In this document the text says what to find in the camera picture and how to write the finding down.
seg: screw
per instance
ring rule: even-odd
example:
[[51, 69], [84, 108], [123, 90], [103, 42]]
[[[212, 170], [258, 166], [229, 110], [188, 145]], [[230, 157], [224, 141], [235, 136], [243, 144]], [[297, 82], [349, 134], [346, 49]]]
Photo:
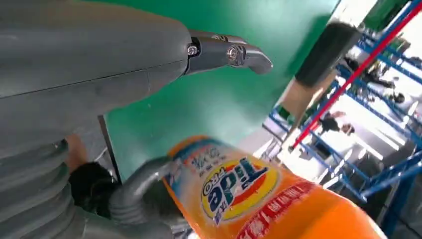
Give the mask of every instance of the screw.
[[193, 56], [198, 53], [198, 48], [194, 45], [188, 46], [188, 56]]
[[236, 48], [234, 48], [234, 46], [229, 47], [229, 49], [227, 50], [227, 57], [230, 60], [234, 60], [237, 57], [237, 50]]

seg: bright light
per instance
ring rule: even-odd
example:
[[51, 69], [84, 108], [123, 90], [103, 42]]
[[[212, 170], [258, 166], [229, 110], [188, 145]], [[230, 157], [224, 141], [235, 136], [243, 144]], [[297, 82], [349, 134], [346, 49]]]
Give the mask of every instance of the bright light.
[[358, 159], [362, 159], [362, 158], [363, 158], [363, 156], [365, 156], [365, 154], [366, 154], [366, 148], [363, 148], [363, 149], [359, 152], [359, 155], [357, 156], [357, 157], [358, 157]]
[[[354, 115], [358, 115], [359, 117], [354, 117], [357, 121], [361, 121], [362, 125], [365, 125], [367, 129], [378, 129], [380, 132], [382, 132], [385, 135], [388, 135], [390, 138], [392, 138], [394, 141], [401, 145], [405, 145], [405, 141], [397, 136], [397, 132], [395, 129], [393, 129], [389, 124], [385, 123], [383, 120], [379, 119], [377, 116], [373, 115], [369, 110], [362, 107], [359, 103], [357, 103], [355, 100], [353, 100], [351, 97], [343, 95], [341, 98], [341, 101], [338, 101], [337, 104], [340, 104], [340, 108], [343, 109], [349, 109], [350, 111], [355, 112]], [[390, 146], [394, 149], [396, 148], [396, 144], [392, 142], [389, 138], [386, 138], [385, 136], [381, 136], [382, 140], [389, 142]]]
[[344, 83], [346, 83], [346, 79], [344, 79], [343, 77], [336, 77], [335, 78], [338, 82], [339, 85], [344, 85]]
[[272, 139], [270, 139], [268, 142], [266, 142], [263, 146], [261, 146], [257, 151], [255, 151], [252, 155], [255, 158], [260, 158], [261, 155], [265, 152], [265, 150], [270, 146]]
[[314, 95], [312, 96], [312, 99], [311, 99], [311, 101], [309, 102], [309, 104], [308, 104], [308, 108], [311, 106], [311, 105], [313, 105], [314, 104], [314, 102], [315, 102], [315, 99], [322, 93], [322, 91], [324, 90], [324, 88], [323, 87], [321, 87], [317, 92], [315, 92], [314, 93]]
[[[412, 106], [410, 106], [409, 111], [408, 111], [408, 115], [411, 116], [415, 113], [415, 110], [416, 110], [416, 107], [418, 106], [418, 103], [419, 102], [415, 101], [412, 104]], [[402, 123], [401, 127], [404, 128], [409, 123], [409, 120], [410, 120], [409, 116], [403, 117], [403, 123]]]
[[343, 167], [343, 165], [344, 165], [344, 160], [340, 161], [340, 163], [334, 169], [334, 174], [337, 174], [340, 171], [340, 168]]
[[351, 148], [347, 153], [346, 153], [346, 155], [344, 156], [344, 160], [348, 160], [351, 156], [352, 156], [352, 153], [353, 153], [353, 148]]
[[374, 150], [371, 146], [369, 146], [367, 143], [365, 143], [365, 141], [363, 141], [361, 138], [359, 138], [356, 135], [351, 135], [351, 136], [355, 139], [356, 143], [362, 145], [364, 148], [366, 148], [366, 150], [372, 153], [379, 160], [383, 160], [384, 157], [380, 153], [378, 153], [376, 150]]
[[200, 237], [195, 232], [191, 232], [188, 239], [200, 239]]
[[331, 187], [332, 185], [334, 185], [337, 182], [338, 182], [338, 176], [336, 176], [335, 178], [333, 178], [330, 181], [326, 182], [322, 187], [324, 189], [327, 189], [327, 188]]
[[374, 135], [376, 135], [380, 140], [384, 141], [386, 144], [388, 144], [391, 148], [395, 150], [399, 150], [399, 146], [394, 143], [391, 139], [387, 138], [385, 135], [380, 133], [378, 130], [372, 128], [371, 126], [366, 127], [368, 131], [372, 132]]

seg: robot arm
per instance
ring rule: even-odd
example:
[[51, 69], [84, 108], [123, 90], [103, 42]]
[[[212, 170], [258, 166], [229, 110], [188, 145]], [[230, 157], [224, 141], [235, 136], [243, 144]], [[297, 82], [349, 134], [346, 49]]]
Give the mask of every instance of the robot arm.
[[261, 74], [272, 67], [240, 37], [197, 35], [141, 10], [17, 2], [0, 7], [3, 155], [62, 139], [86, 119], [139, 101], [184, 74], [225, 65]]

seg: orange detergent bottle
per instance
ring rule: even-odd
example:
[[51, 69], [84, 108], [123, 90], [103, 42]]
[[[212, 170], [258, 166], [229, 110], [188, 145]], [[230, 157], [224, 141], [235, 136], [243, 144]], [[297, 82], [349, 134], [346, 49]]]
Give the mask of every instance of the orange detergent bottle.
[[346, 198], [206, 136], [170, 152], [164, 183], [202, 239], [377, 239]]

